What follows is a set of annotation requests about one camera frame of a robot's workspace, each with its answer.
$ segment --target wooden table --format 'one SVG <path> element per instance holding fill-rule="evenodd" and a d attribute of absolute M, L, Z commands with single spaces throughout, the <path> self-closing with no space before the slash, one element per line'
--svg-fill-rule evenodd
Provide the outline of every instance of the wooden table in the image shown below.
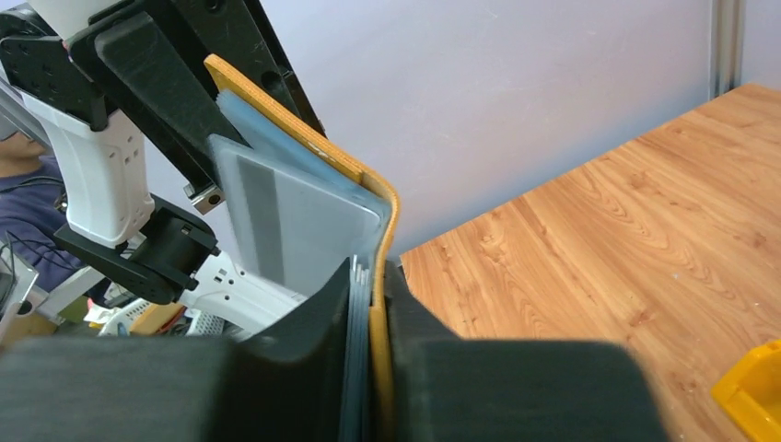
<path fill-rule="evenodd" d="M 674 440 L 744 440 L 709 391 L 781 338 L 781 92 L 740 87 L 402 263 L 461 336 L 621 343 Z"/>

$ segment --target white wall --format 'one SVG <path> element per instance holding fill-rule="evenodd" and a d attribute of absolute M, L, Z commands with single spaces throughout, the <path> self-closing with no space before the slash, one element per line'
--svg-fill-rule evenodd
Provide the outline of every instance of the white wall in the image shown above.
<path fill-rule="evenodd" d="M 741 83 L 781 89 L 781 1 L 749 0 L 743 34 Z"/>
<path fill-rule="evenodd" d="M 707 99 L 710 1 L 263 0 L 400 253 Z"/>

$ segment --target dark blue shirt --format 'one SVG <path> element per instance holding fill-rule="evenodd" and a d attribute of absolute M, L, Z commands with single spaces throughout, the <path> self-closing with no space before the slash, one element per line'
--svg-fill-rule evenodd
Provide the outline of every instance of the dark blue shirt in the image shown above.
<path fill-rule="evenodd" d="M 63 178 L 54 157 L 42 157 L 41 160 L 43 166 L 32 173 L 0 178 L 0 190 L 19 185 L 32 177 Z M 73 269 L 83 266 L 75 256 L 58 250 L 53 241 L 54 232 L 67 222 L 65 214 L 54 207 L 63 191 L 61 184 L 39 182 L 0 193 L 0 240 L 5 243 L 6 232 L 9 232 L 22 241 L 28 241 L 14 241 L 14 253 L 38 270 L 37 285 L 47 292 L 73 274 Z"/>

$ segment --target metal pole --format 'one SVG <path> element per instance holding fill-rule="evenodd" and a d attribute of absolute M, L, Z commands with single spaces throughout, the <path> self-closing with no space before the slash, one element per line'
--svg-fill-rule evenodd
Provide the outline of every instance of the metal pole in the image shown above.
<path fill-rule="evenodd" d="M 711 5 L 710 98 L 740 85 L 745 0 L 713 0 Z"/>

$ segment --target person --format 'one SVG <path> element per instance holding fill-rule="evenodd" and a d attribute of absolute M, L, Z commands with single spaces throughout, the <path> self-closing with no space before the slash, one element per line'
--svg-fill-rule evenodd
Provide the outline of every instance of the person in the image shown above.
<path fill-rule="evenodd" d="M 84 265 L 54 242 L 54 232 L 67 222 L 55 207 L 63 195 L 54 156 L 0 115 L 0 241 L 35 267 L 36 285 L 47 292 Z M 90 297 L 101 290 L 91 290 Z"/>

